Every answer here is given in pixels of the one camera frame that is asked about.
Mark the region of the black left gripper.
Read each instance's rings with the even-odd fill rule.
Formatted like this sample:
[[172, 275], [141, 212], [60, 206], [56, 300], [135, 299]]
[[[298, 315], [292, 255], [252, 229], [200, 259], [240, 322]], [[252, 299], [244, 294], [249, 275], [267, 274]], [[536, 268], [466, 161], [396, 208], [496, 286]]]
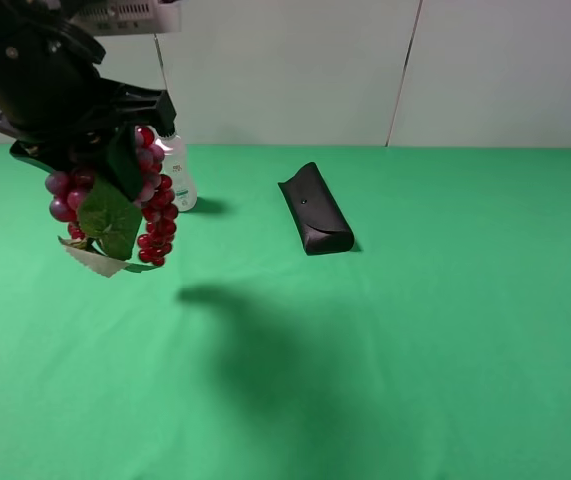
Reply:
[[76, 22], [88, 1], [0, 1], [0, 133], [12, 155], [49, 170], [105, 165], [127, 199], [143, 178], [134, 129], [175, 132], [165, 90], [101, 76], [105, 48]]

